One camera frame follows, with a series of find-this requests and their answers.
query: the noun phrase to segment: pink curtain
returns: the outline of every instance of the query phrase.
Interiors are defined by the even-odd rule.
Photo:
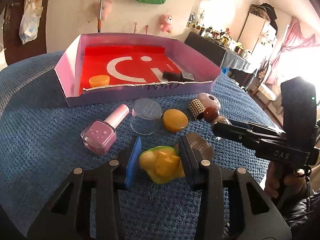
[[[278,63],[282,52],[293,51],[301,48],[319,46],[316,42],[316,36],[313,34],[310,38],[305,38],[301,32],[300,22],[296,17],[292,17],[287,35],[284,38],[278,55],[271,61],[272,70],[268,77],[267,84],[275,84],[278,72]]]

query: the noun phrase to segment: wooden door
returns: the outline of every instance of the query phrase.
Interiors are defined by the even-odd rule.
[[[11,0],[5,9],[3,38],[6,48],[4,53],[8,65],[47,53],[45,22],[48,0],[42,0],[43,11],[38,28],[38,37],[23,45],[19,37],[19,28],[24,11],[24,1]]]

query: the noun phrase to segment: pink bottle cap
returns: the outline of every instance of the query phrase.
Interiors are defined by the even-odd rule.
[[[129,114],[129,108],[126,105],[120,105],[111,115],[104,120],[113,128],[116,128],[122,120]]]

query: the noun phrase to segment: metal screw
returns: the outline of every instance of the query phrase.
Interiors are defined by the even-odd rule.
[[[239,167],[239,168],[237,169],[237,171],[238,171],[240,174],[245,174],[245,173],[247,172],[247,170],[246,170],[245,168],[243,168],[243,167]]]
[[[119,161],[118,160],[111,160],[109,161],[109,165],[110,166],[117,166],[119,164]]]
[[[73,170],[73,173],[76,174],[76,175],[81,174],[82,173],[82,168],[75,168]]]
[[[208,161],[208,160],[202,160],[202,161],[201,161],[201,164],[202,164],[203,166],[209,166],[209,165],[210,165],[210,161]]]

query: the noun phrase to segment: hand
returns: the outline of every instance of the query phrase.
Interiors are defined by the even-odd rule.
[[[265,193],[270,196],[271,198],[277,198],[278,192],[277,189],[280,187],[280,181],[275,176],[275,164],[274,162],[269,163],[269,167],[267,170],[267,179],[266,179],[266,186],[264,188]],[[303,170],[298,170],[297,175],[304,174]],[[294,194],[298,194],[300,190],[302,189],[303,185],[305,183],[305,177],[297,178],[295,174],[290,174],[284,178],[284,184],[287,186],[293,186],[294,187]]]

